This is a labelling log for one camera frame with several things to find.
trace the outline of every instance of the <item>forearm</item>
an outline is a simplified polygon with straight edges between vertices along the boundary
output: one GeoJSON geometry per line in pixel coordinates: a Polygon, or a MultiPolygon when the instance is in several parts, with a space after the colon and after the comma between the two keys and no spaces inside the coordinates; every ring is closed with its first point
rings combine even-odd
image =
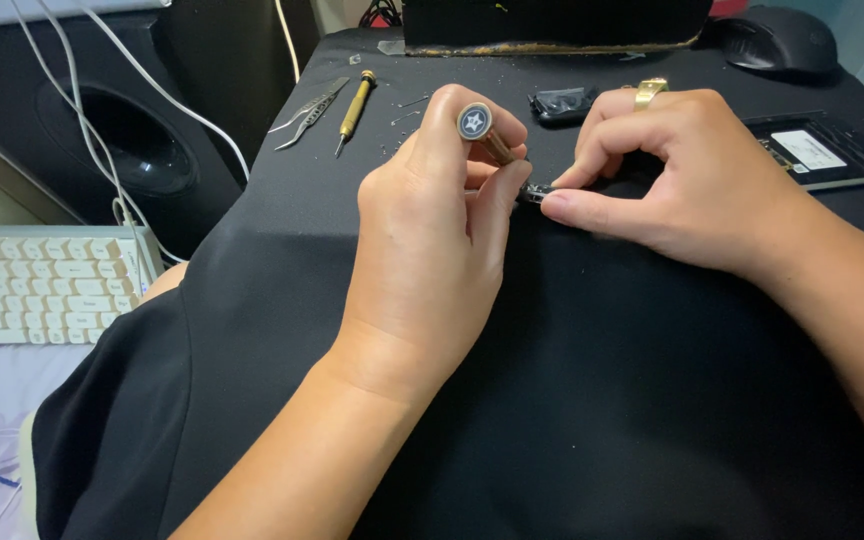
{"type": "Polygon", "coordinates": [[[864,232],[824,208],[806,227],[752,280],[831,359],[864,420],[864,232]]]}
{"type": "Polygon", "coordinates": [[[405,403],[332,374],[330,351],[275,420],[172,535],[345,538],[427,402],[405,403]]]}

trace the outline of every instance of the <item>white keyboard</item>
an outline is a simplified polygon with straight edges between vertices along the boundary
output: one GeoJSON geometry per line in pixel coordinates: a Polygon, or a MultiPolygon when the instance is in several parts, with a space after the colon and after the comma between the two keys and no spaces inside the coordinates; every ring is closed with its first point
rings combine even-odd
{"type": "Polygon", "coordinates": [[[135,229],[138,244],[128,227],[0,227],[0,343],[95,343],[162,274],[135,229]]]}

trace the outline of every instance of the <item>speaker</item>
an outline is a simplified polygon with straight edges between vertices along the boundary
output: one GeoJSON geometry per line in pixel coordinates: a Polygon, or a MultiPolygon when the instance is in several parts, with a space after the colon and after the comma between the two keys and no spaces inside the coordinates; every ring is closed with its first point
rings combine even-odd
{"type": "MultiPolygon", "coordinates": [[[[102,18],[162,88],[224,129],[251,165],[294,86],[274,4],[180,4],[102,18]]],[[[289,7],[304,64],[318,32],[311,6],[289,7]]],[[[76,55],[82,108],[108,145],[123,188],[160,243],[190,257],[242,193],[238,159],[226,141],[152,88],[94,22],[74,17],[61,24],[76,55]]],[[[71,95],[55,30],[38,21],[30,31],[71,95]]],[[[75,112],[45,77],[18,24],[0,26],[0,152],[88,224],[115,223],[114,186],[99,173],[75,112]]]]}

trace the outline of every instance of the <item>computer mouse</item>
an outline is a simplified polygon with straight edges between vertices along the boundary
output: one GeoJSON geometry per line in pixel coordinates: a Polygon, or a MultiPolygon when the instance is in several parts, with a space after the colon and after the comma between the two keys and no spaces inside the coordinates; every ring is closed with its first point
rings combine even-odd
{"type": "Polygon", "coordinates": [[[817,17],[789,7],[751,7],[714,23],[726,60],[774,75],[824,77],[839,70],[835,36],[817,17]]]}

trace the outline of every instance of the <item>left hand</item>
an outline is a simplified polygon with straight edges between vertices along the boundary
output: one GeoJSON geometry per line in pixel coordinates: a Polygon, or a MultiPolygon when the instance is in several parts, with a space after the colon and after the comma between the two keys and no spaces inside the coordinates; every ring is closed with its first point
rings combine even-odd
{"type": "Polygon", "coordinates": [[[422,125],[359,188],[359,243],[333,373],[399,401],[430,397],[485,327],[505,260],[509,215],[532,172],[497,168],[456,129],[483,102],[494,129],[523,158],[527,129],[458,84],[435,93],[422,125]],[[467,194],[467,190],[478,190],[467,194]]]}

